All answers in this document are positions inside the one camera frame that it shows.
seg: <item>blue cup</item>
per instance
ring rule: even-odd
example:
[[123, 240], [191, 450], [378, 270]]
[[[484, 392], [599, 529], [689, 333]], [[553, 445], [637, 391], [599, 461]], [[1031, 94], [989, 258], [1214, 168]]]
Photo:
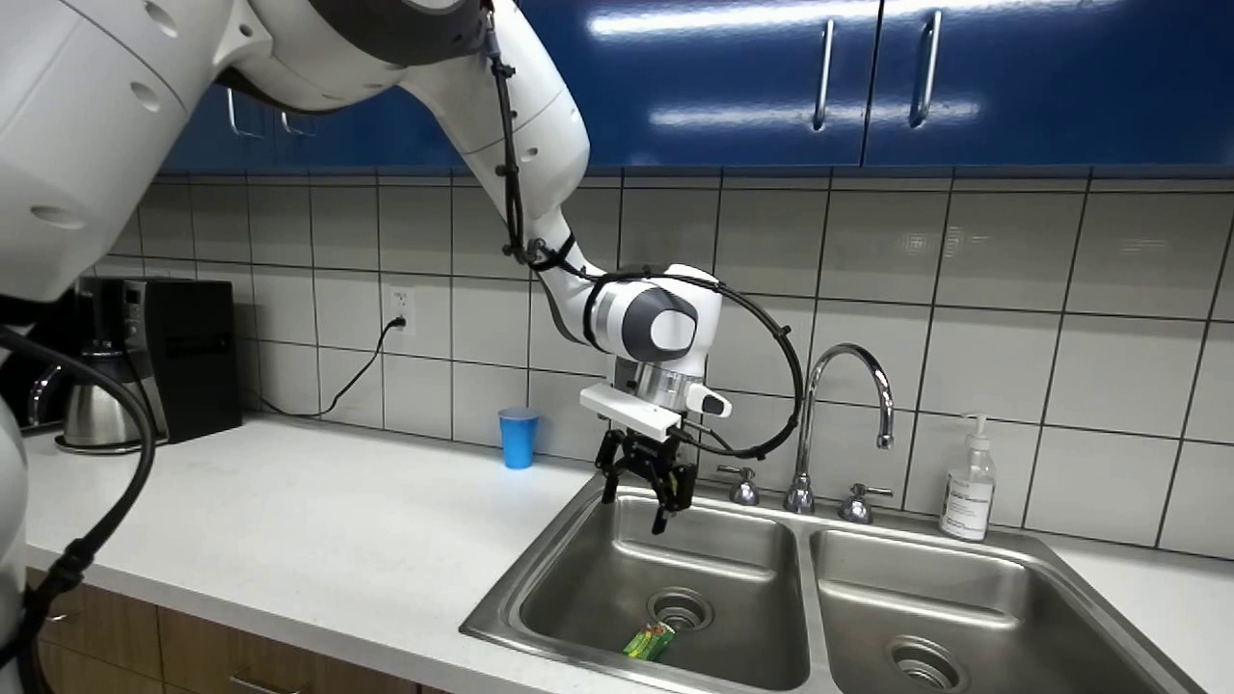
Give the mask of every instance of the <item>blue cup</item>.
[[511, 470], [529, 470], [537, 461], [537, 424], [534, 410], [503, 410], [503, 459]]

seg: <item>chrome faucet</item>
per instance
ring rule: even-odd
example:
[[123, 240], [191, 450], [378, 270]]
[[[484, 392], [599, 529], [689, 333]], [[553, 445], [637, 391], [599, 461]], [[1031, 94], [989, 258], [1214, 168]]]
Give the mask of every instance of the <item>chrome faucet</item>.
[[800, 424], [800, 459], [795, 459], [795, 481], [790, 491], [785, 495], [785, 509], [790, 511], [814, 511], [814, 487], [812, 487], [812, 424], [814, 424], [814, 392], [817, 392], [817, 383], [823, 383], [823, 370], [839, 357], [839, 355], [854, 355], [867, 366], [867, 375], [877, 379], [877, 392], [878, 392], [878, 439], [877, 447], [886, 447], [896, 439], [896, 400], [890, 400], [890, 379], [886, 370], [878, 366], [878, 357], [860, 347], [860, 343], [839, 343], [831, 347], [814, 370], [812, 370], [812, 385], [806, 385], [806, 412], [804, 412], [804, 424]]

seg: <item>stainless steel sink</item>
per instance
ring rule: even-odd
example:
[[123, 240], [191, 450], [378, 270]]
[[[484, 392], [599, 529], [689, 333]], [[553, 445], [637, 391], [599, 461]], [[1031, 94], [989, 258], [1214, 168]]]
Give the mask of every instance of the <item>stainless steel sink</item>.
[[[697, 495], [652, 536], [652, 495], [592, 481], [462, 633], [661, 689], [1188, 694], [1201, 689], [1042, 540], [962, 544]], [[621, 648], [680, 630], [655, 659]]]

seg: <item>green object in sink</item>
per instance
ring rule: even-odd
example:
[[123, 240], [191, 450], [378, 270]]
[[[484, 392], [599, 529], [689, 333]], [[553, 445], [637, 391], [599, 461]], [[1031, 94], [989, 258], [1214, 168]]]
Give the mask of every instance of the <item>green object in sink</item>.
[[628, 654], [628, 659], [655, 659], [677, 635], [680, 635], [680, 630], [655, 621], [655, 626], [642, 630], [642, 633], [625, 645], [625, 654]]

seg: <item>white countertop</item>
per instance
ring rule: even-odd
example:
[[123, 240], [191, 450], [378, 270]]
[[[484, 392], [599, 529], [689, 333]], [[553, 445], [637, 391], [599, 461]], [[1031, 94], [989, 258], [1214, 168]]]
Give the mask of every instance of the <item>white countertop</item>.
[[[132, 459], [31, 439], [31, 564], [83, 536]], [[252, 421], [160, 450], [160, 470], [90, 581], [378, 668], [441, 689], [637, 689], [521, 654], [461, 626], [588, 487], [592, 468], [506, 470], [493, 450]], [[1234, 564], [1048, 540], [1213, 694], [1234, 694]]]

